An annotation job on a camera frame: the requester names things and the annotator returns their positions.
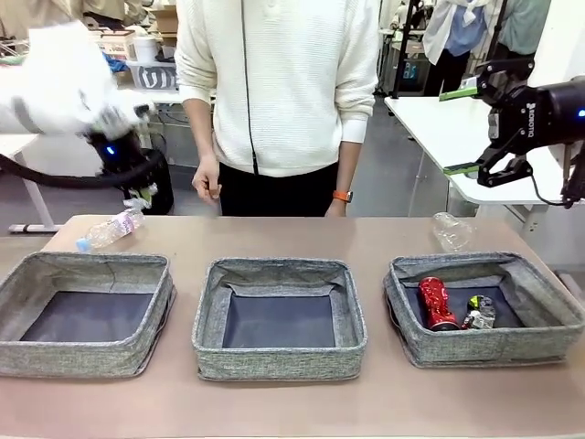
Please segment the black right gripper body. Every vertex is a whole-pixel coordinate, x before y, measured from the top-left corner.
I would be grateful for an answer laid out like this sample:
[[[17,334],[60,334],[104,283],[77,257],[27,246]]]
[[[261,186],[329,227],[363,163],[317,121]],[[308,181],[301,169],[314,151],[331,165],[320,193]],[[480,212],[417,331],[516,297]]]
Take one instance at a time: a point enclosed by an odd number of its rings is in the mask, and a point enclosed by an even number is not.
[[[584,79],[539,87],[489,86],[486,103],[491,148],[533,150],[584,139]]]

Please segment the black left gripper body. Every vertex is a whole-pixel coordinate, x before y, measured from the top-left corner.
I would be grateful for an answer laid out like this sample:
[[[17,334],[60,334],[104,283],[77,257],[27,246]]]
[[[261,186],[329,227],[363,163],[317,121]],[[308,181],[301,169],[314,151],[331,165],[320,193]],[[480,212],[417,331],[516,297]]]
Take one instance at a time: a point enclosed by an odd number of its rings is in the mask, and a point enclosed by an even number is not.
[[[104,134],[89,134],[88,143],[102,161],[101,180],[113,187],[139,187],[147,180],[152,166],[135,130],[114,140]]]

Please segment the person's right hand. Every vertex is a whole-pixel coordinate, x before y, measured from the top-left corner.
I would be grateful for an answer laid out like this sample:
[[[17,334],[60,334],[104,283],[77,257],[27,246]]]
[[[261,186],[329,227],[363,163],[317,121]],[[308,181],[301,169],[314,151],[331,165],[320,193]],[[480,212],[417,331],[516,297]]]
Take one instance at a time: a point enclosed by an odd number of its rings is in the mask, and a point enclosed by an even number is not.
[[[221,185],[218,182],[218,178],[218,160],[213,154],[202,155],[192,180],[192,186],[198,196],[207,203],[214,203],[219,200]]]

